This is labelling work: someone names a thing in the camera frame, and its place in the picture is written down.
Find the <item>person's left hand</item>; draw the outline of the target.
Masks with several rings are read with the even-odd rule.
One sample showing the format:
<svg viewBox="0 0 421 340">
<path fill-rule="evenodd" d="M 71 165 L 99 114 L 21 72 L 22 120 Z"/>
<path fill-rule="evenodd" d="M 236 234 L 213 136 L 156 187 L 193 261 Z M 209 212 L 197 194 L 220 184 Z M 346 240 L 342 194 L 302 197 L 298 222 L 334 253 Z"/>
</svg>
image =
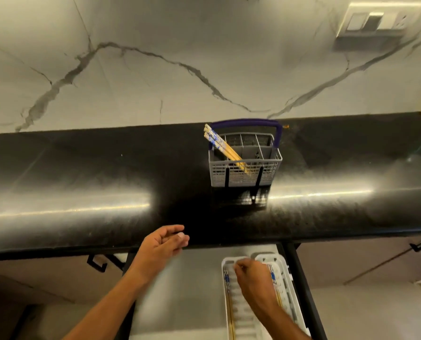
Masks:
<svg viewBox="0 0 421 340">
<path fill-rule="evenodd" d="M 153 280 L 182 249 L 162 249 L 160 228 L 147 235 L 131 264 L 131 269 L 145 281 Z"/>
</svg>

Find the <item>person's right forearm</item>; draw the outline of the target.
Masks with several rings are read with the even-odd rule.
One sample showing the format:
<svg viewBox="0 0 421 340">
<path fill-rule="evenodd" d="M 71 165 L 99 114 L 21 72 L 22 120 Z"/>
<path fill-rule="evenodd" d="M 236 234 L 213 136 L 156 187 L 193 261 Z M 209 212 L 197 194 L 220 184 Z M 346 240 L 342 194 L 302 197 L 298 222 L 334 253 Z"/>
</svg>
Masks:
<svg viewBox="0 0 421 340">
<path fill-rule="evenodd" d="M 252 309 L 272 340 L 312 340 L 276 302 L 260 304 Z"/>
</svg>

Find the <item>person's left forearm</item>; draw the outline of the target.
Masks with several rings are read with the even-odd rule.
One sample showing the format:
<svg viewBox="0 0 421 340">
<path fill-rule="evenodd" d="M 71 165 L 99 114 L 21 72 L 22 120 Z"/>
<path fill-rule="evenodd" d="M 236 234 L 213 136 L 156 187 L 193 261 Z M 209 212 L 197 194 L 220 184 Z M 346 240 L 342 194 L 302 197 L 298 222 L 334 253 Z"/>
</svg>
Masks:
<svg viewBox="0 0 421 340">
<path fill-rule="evenodd" d="M 148 283 L 140 270 L 127 272 L 62 340 L 114 340 L 129 309 Z"/>
</svg>

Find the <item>white plastic cutlery tray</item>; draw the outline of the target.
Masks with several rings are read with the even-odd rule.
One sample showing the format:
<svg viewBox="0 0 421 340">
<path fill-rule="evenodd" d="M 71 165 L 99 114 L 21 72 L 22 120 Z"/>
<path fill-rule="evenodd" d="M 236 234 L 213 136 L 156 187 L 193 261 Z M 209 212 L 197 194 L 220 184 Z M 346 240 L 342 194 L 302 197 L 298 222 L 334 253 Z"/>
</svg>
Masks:
<svg viewBox="0 0 421 340">
<path fill-rule="evenodd" d="M 252 309 L 242 295 L 241 288 L 237 282 L 234 271 L 234 264 L 244 257 L 226 257 L 221 263 L 222 277 L 223 267 L 226 268 L 230 277 L 230 295 L 232 300 L 233 320 L 235 326 L 236 340 L 271 340 L 264 326 L 254 315 Z M 225 286 L 223 277 L 223 289 L 225 298 Z"/>
<path fill-rule="evenodd" d="M 279 281 L 282 299 L 283 310 L 292 318 L 294 323 L 304 331 L 308 336 L 311 336 L 308 327 L 305 324 L 304 317 L 300 308 L 298 297 L 293 284 L 293 276 L 289 271 L 289 266 L 285 258 L 278 253 L 260 253 L 254 260 L 271 264 L 275 270 L 276 278 Z"/>
</svg>

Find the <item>white wall switch plate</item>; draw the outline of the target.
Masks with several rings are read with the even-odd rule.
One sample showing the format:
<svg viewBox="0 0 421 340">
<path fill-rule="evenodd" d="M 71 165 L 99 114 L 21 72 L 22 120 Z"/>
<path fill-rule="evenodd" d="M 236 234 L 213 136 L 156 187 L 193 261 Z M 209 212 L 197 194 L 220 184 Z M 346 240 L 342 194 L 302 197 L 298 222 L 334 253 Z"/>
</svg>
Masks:
<svg viewBox="0 0 421 340">
<path fill-rule="evenodd" d="M 336 37 L 401 37 L 420 15 L 421 1 L 350 2 Z"/>
</svg>

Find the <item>person's right hand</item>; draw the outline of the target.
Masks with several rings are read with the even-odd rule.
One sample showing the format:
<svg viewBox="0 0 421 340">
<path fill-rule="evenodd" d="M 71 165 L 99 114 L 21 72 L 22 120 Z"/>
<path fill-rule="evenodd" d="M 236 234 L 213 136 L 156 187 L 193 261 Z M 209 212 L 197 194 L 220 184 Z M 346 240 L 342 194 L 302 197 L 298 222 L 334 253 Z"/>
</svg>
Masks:
<svg viewBox="0 0 421 340">
<path fill-rule="evenodd" d="M 264 263 L 255 261 L 255 275 L 252 281 L 237 282 L 251 309 L 264 303 L 276 302 L 278 304 L 270 270 Z"/>
</svg>

